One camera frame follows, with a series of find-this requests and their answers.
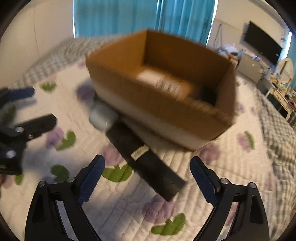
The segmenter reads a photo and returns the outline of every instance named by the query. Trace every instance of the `blue curtain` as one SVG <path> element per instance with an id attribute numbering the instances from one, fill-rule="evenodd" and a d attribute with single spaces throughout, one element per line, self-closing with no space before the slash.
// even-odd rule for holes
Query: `blue curtain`
<path id="1" fill-rule="evenodd" d="M 74 0 L 76 36 L 150 28 L 206 44 L 215 0 Z"/>
<path id="2" fill-rule="evenodd" d="M 296 72 L 296 38 L 293 35 L 291 38 L 291 44 L 290 44 L 290 48 L 289 48 L 289 52 L 288 52 L 287 57 L 293 61 L 294 73 L 295 73 Z M 294 75 L 294 79 L 292 80 L 292 83 L 290 86 L 296 87 L 296 75 Z"/>

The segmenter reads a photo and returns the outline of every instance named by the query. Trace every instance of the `black flat screen tv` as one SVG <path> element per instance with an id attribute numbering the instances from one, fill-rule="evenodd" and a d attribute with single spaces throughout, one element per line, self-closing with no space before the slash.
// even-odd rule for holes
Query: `black flat screen tv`
<path id="1" fill-rule="evenodd" d="M 249 23 L 248 31 L 244 38 L 245 42 L 255 48 L 261 55 L 267 58 L 273 65 L 276 65 L 282 48 L 266 32 L 259 28 L 252 21 Z"/>

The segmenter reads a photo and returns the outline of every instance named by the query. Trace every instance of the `quilted bedspread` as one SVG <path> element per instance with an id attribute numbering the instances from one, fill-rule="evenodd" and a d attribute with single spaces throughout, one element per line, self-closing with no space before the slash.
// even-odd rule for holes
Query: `quilted bedspread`
<path id="1" fill-rule="evenodd" d="M 171 202 L 166 202 L 127 165 L 105 134 L 89 123 L 89 113 L 95 104 L 94 89 L 85 60 L 75 58 L 73 62 L 51 74 L 48 74 L 48 68 L 35 66 L 31 71 L 39 73 L 35 75 L 38 82 L 36 78 L 29 82 L 27 75 L 26 80 L 16 84 L 32 83 L 36 93 L 31 100 L 15 103 L 15 123 L 48 113 L 58 119 L 53 131 L 28 142 L 23 175 L 7 176 L 1 183 L 0 211 L 20 240 L 24 240 L 26 217 L 38 182 L 62 182 L 68 176 L 75 176 L 96 154 L 105 157 L 106 168 L 90 200 L 82 208 L 103 241 L 193 240 L 212 210 L 189 169 L 191 157 L 197 155 L 219 177 L 226 177 L 234 184 L 247 185 L 251 181 L 257 184 L 271 240 L 278 238 L 288 224 L 295 204 L 295 186 L 291 184 L 295 180 L 290 175 L 291 169 L 295 169 L 295 161 L 291 157 L 289 167 L 278 168 L 275 172 L 274 165 L 281 166 L 281 155 L 272 152 L 276 134 L 267 130 L 276 114 L 270 106 L 270 110 L 265 107 L 265 100 L 260 99 L 250 83 L 237 78 L 236 124 L 194 153 L 127 120 L 160 159 L 187 181 L 186 187 Z M 265 119 L 262 118 L 264 110 L 270 112 L 264 113 Z M 283 173 L 289 177 L 284 184 L 279 177 Z M 288 196 L 287 189 L 289 199 L 280 201 Z M 59 208 L 69 237 L 76 240 L 61 203 Z M 220 239 L 227 235 L 235 208 L 233 205 Z"/>

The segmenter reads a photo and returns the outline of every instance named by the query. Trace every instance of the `silver bolt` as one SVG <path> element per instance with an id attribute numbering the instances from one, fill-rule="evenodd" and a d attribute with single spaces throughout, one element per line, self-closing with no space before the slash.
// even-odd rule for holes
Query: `silver bolt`
<path id="1" fill-rule="evenodd" d="M 256 188 L 256 187 L 257 187 L 255 183 L 249 183 L 248 185 L 249 185 L 249 187 L 251 187 L 251 188 Z"/>
<path id="2" fill-rule="evenodd" d="M 27 135 L 27 138 L 28 138 L 29 140 L 33 140 L 33 139 L 34 139 L 34 136 L 31 135 L 31 134 L 28 134 L 28 135 Z"/>
<path id="3" fill-rule="evenodd" d="M 223 183 L 223 184 L 228 184 L 229 181 L 228 181 L 227 178 L 221 178 L 221 183 Z"/>
<path id="4" fill-rule="evenodd" d="M 75 181 L 75 177 L 68 177 L 67 178 L 67 182 L 68 183 L 72 183 L 72 182 L 74 182 Z"/>
<path id="5" fill-rule="evenodd" d="M 38 186 L 39 186 L 39 187 L 44 187 L 44 186 L 45 186 L 45 184 L 46 184 L 46 182 L 45 182 L 45 181 L 41 181 L 41 182 L 39 182 Z"/>
<path id="6" fill-rule="evenodd" d="M 17 131 L 17 132 L 19 132 L 19 133 L 22 133 L 24 130 L 25 130 L 25 129 L 22 128 L 22 127 L 20 127 L 20 126 L 18 126 L 18 127 L 15 128 L 15 131 Z"/>
<path id="7" fill-rule="evenodd" d="M 7 157 L 7 158 L 13 158 L 13 157 L 15 157 L 16 154 L 17 154 L 17 153 L 16 153 L 15 151 L 10 150 L 10 151 L 8 151 L 8 152 L 6 153 L 6 157 Z"/>

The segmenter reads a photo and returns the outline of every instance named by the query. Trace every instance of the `cardboard box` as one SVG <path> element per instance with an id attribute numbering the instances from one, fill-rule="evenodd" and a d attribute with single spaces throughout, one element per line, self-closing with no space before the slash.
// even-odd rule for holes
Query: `cardboard box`
<path id="1" fill-rule="evenodd" d="M 98 96 L 189 150 L 233 123 L 234 67 L 198 44 L 143 31 L 97 50 L 86 65 Z M 204 88 L 216 94 L 215 106 L 194 99 Z"/>

